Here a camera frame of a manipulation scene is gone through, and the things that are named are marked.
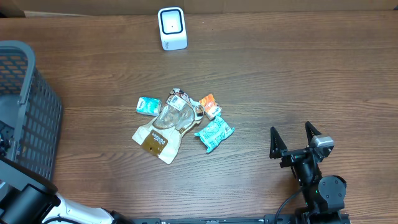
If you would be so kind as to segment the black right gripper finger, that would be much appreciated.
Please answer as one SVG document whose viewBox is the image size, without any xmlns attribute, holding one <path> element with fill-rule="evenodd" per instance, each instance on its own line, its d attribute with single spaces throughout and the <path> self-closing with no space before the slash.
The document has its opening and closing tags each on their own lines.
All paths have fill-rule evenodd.
<svg viewBox="0 0 398 224">
<path fill-rule="evenodd" d="M 308 145 L 318 146 L 320 143 L 319 137 L 322 137 L 322 133 L 319 132 L 309 121 L 305 123 L 305 130 L 307 134 Z"/>
<path fill-rule="evenodd" d="M 278 159 L 283 157 L 284 153 L 287 152 L 288 149 L 274 126 L 270 128 L 270 138 L 271 145 L 269 157 L 271 159 Z"/>
</svg>

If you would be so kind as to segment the green wet wipes pack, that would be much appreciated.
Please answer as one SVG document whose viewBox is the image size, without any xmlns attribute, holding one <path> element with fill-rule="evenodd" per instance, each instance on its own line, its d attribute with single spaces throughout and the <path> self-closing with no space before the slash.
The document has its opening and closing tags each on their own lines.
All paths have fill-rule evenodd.
<svg viewBox="0 0 398 224">
<path fill-rule="evenodd" d="M 214 151 L 222 141 L 228 139 L 234 133 L 234 130 L 235 129 L 218 114 L 205 128 L 194 135 L 200 138 L 201 142 L 206 146 L 206 153 L 209 154 Z"/>
</svg>

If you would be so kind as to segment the small orange snack packet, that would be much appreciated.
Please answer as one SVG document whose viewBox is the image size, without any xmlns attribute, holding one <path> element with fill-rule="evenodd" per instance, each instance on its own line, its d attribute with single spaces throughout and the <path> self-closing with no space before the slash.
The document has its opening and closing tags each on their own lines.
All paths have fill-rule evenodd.
<svg viewBox="0 0 398 224">
<path fill-rule="evenodd" d="M 202 98 L 199 103 L 204 107 L 205 114 L 209 120 L 213 120 L 222 111 L 222 107 L 216 102 L 211 93 Z"/>
</svg>

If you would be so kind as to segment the beige brown cookie pouch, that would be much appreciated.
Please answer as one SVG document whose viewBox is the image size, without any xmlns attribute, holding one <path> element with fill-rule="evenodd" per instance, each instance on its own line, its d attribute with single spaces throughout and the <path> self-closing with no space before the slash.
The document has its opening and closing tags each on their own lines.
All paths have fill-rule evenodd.
<svg viewBox="0 0 398 224">
<path fill-rule="evenodd" d="M 204 107 L 179 88 L 173 88 L 160 115 L 139 126 L 132 139 L 145 151 L 166 164 L 176 158 L 182 138 L 194 125 L 200 124 Z"/>
</svg>

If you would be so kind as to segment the small teal tissue pack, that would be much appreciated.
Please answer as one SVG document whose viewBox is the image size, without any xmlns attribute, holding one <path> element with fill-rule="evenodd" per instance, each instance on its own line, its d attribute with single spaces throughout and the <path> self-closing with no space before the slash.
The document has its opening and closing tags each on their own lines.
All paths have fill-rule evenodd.
<svg viewBox="0 0 398 224">
<path fill-rule="evenodd" d="M 142 96 L 137 102 L 136 111 L 139 114 L 158 116 L 161 111 L 161 100 Z"/>
</svg>

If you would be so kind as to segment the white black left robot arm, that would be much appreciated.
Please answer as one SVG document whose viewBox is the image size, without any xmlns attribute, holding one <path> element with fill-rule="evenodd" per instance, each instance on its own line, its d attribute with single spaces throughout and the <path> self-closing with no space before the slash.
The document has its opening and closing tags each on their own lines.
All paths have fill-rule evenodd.
<svg viewBox="0 0 398 224">
<path fill-rule="evenodd" d="M 51 181 L 4 157 L 1 181 L 11 188 L 1 199 L 1 223 L 134 223 L 118 212 L 63 198 Z"/>
</svg>

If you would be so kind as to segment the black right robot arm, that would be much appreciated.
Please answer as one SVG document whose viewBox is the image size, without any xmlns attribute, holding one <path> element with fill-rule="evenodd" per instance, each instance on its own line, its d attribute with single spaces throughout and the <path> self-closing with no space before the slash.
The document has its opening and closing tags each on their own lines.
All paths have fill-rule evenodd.
<svg viewBox="0 0 398 224">
<path fill-rule="evenodd" d="M 311 122 L 305 123 L 308 144 L 305 148 L 288 150 L 275 127 L 270 128 L 271 159 L 280 159 L 281 168 L 289 167 L 297 179 L 299 189 L 286 199 L 272 218 L 271 223 L 349 223 L 348 215 L 342 215 L 345 207 L 346 181 L 338 175 L 322 176 L 319 168 L 324 158 L 332 152 L 335 142 L 331 136 L 322 134 Z M 281 215 L 283 208 L 299 194 L 305 206 L 295 213 Z"/>
</svg>

